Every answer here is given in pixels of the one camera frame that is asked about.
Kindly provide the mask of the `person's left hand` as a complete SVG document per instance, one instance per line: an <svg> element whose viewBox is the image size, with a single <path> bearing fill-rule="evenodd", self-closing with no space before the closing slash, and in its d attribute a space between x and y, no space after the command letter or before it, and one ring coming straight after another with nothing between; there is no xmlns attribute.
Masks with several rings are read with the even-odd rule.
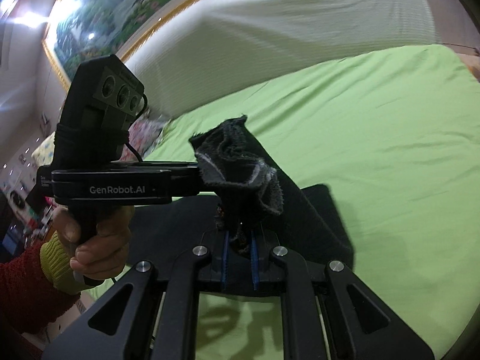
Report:
<svg viewBox="0 0 480 360"><path fill-rule="evenodd" d="M70 258L72 270L96 281L118 276L128 258L131 238L129 225L134 212L132 206L121 207L110 218L96 225L94 236L81 241L78 222L70 216L67 208L56 208L52 226Z"/></svg>

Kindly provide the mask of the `left forearm red sleeve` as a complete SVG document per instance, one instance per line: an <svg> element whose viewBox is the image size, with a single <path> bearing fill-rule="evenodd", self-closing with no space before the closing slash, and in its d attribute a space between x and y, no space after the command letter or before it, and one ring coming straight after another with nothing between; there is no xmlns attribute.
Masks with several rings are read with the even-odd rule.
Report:
<svg viewBox="0 0 480 360"><path fill-rule="evenodd" d="M75 280L68 253L55 234L1 264L1 331L35 333L91 288Z"/></svg>

